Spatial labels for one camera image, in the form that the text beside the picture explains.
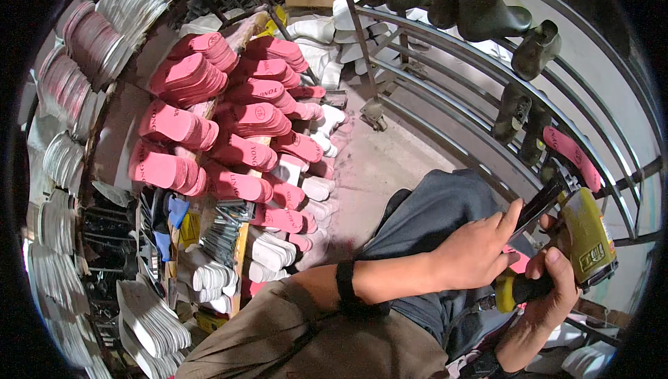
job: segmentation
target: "hand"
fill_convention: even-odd
[[[487,286],[506,267],[520,259],[517,253],[502,253],[515,231],[524,201],[517,199],[507,213],[471,221],[452,233],[429,253],[434,291],[475,289]]]
[[[548,229],[555,220],[540,217],[539,224]],[[503,336],[496,347],[496,358],[503,370],[517,372],[526,367],[545,345],[550,334],[568,316],[581,290],[575,286],[571,262],[556,247],[541,250],[526,265],[527,279],[539,279],[547,269],[555,288],[544,298],[528,302],[524,315]]]

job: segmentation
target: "gray pants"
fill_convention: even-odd
[[[432,251],[469,221],[501,211],[492,191],[470,169],[445,173],[432,170],[401,203],[357,256],[358,260],[399,258]],[[441,291],[391,302],[391,307],[427,330],[442,345],[447,325],[464,308],[493,293],[491,286],[475,290]],[[497,310],[470,314],[450,335],[446,352],[451,360],[505,324],[512,313]]]

